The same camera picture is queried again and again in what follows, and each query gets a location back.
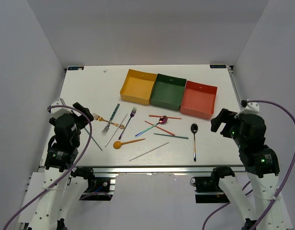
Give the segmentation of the gold fork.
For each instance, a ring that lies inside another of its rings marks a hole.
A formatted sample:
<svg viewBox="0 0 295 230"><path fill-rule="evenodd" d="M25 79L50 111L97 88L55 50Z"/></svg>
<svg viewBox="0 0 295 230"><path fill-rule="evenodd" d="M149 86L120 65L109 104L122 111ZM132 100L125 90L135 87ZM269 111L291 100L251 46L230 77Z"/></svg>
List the gold fork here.
<svg viewBox="0 0 295 230"><path fill-rule="evenodd" d="M99 115L97 115L95 113L93 113L92 115L93 115L94 119L97 120L97 121L100 121L100 122L108 122L107 120L105 120L104 118L102 118L101 116L99 116ZM116 127L119 127L120 129L124 129L125 128L124 125L118 125L117 123L111 122L110 124L112 124L112 125L114 125Z"/></svg>

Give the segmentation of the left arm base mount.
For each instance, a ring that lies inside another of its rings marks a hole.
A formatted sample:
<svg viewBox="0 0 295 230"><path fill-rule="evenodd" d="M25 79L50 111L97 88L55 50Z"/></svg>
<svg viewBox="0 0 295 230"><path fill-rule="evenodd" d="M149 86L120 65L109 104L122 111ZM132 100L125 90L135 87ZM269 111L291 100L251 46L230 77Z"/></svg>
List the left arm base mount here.
<svg viewBox="0 0 295 230"><path fill-rule="evenodd" d="M91 176L88 179L88 188L83 192L80 200L84 201L111 201L115 189L117 174L102 172L97 168L91 168Z"/></svg>

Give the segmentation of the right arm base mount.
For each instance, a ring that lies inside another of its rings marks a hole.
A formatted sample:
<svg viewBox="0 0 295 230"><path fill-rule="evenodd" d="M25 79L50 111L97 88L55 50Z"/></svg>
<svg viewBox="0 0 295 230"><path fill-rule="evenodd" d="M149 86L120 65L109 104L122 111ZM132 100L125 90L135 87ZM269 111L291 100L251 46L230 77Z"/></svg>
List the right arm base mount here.
<svg viewBox="0 0 295 230"><path fill-rule="evenodd" d="M226 194L213 184L211 177L192 177L190 185L195 188L195 202L197 204L224 204L229 202Z"/></svg>

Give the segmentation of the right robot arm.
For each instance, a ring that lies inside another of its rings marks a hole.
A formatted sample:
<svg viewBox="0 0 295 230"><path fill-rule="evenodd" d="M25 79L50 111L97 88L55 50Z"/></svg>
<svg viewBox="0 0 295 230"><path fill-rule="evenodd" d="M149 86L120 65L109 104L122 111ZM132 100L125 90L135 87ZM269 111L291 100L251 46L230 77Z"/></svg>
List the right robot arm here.
<svg viewBox="0 0 295 230"><path fill-rule="evenodd" d="M279 163L276 153L265 144L266 125L257 112L236 113L225 108L211 120L211 131L225 126L221 135L234 140L239 157L252 186L255 204L252 205L239 186L233 170L216 167L210 184L223 191L229 202L239 212L244 230L284 230L281 201L275 196L279 191Z"/></svg>

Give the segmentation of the black iridescent spoon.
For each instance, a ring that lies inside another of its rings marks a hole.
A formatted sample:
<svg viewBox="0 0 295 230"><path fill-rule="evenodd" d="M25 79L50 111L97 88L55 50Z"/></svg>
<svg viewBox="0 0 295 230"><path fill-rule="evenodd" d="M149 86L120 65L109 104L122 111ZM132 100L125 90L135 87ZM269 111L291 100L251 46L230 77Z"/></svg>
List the black iridescent spoon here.
<svg viewBox="0 0 295 230"><path fill-rule="evenodd" d="M193 123L191 125L191 132L193 134L193 160L196 162L196 139L195 135L198 132L198 125L196 123Z"/></svg>

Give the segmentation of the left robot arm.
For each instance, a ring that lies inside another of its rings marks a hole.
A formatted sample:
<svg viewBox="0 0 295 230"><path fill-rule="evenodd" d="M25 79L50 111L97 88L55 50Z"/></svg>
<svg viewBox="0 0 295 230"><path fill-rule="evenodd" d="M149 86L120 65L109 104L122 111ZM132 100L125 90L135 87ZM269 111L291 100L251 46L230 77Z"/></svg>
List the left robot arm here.
<svg viewBox="0 0 295 230"><path fill-rule="evenodd" d="M78 152L81 131L93 121L89 109L55 102L48 110L55 134L47 147L43 190L33 198L38 204L29 230L65 230L65 220L81 194L95 187L91 172L75 167L83 156Z"/></svg>

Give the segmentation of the iridescent pink spoon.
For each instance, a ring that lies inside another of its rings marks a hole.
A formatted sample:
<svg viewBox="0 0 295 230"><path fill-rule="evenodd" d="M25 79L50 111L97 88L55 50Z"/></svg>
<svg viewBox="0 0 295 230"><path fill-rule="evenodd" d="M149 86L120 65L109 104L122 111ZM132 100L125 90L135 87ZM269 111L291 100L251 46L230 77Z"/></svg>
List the iridescent pink spoon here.
<svg viewBox="0 0 295 230"><path fill-rule="evenodd" d="M159 119L159 121L156 124L153 124L151 127L149 127L147 129L143 130L142 132L136 134L135 137L136 138L139 137L140 135L142 135L143 133L145 133L148 130L152 129L153 127L156 127L157 125L165 124L167 122L167 120L168 120L167 116L165 116L165 115L164 116L161 116L160 119Z"/></svg>

